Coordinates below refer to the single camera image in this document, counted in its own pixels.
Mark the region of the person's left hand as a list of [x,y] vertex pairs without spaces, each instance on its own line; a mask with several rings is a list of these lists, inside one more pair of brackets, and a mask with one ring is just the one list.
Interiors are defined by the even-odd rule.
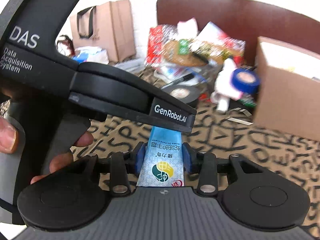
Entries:
[[26,187],[31,179],[49,171],[50,161],[67,152],[90,127],[88,118],[70,113],[62,116],[6,115],[18,130],[18,146],[13,154],[1,154],[1,189]]

